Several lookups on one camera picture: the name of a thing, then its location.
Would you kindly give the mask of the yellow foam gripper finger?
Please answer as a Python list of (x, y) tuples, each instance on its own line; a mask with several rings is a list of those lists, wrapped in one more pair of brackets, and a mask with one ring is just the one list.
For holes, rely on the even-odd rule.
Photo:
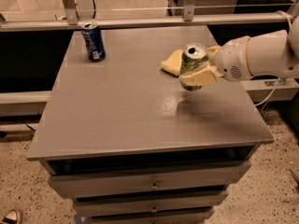
[(208, 65), (197, 71), (179, 76), (179, 80), (186, 86), (206, 86), (216, 83), (222, 77), (222, 72), (216, 67)]
[(219, 49), (221, 47), (220, 46), (213, 46), (213, 47), (209, 47), (206, 51), (207, 51), (207, 55), (208, 55), (208, 60), (209, 60), (209, 63), (211, 65), (214, 65), (215, 64), (215, 57), (216, 57), (216, 54), (218, 53)]

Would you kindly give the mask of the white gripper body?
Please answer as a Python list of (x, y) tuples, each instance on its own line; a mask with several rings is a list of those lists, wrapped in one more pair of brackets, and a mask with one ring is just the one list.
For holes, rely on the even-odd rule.
[(249, 36), (239, 37), (228, 41), (217, 51), (214, 63), (218, 67), (223, 78), (231, 81), (250, 80), (253, 75), (247, 64), (247, 45)]

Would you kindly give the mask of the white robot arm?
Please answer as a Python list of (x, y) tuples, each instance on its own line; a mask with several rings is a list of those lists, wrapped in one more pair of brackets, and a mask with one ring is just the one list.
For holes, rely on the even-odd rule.
[(181, 86), (196, 91), (220, 78), (237, 82), (261, 76), (299, 77), (299, 18), (290, 21), (289, 27), (210, 48), (191, 43), (182, 53)]

